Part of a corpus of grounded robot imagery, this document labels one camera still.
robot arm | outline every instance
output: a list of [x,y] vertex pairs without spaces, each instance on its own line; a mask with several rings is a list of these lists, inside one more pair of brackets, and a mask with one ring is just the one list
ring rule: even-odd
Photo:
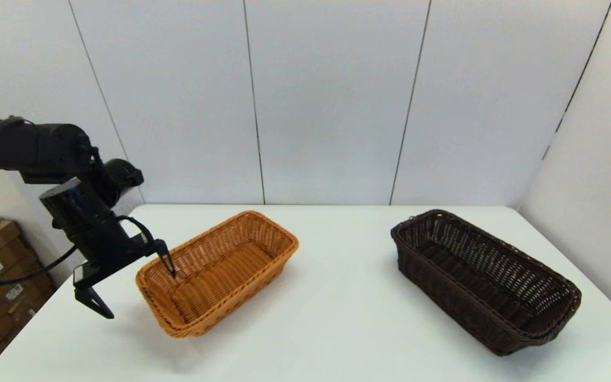
[[[122,159],[103,163],[82,129],[0,119],[0,169],[19,171],[27,184],[58,184],[40,200],[53,216],[53,227],[62,229],[87,260],[74,271],[75,298],[95,312],[114,317],[93,285],[143,256],[157,253],[175,276],[167,244],[111,210],[121,195],[143,183],[141,171]],[[121,220],[130,220],[141,234],[129,237]]]

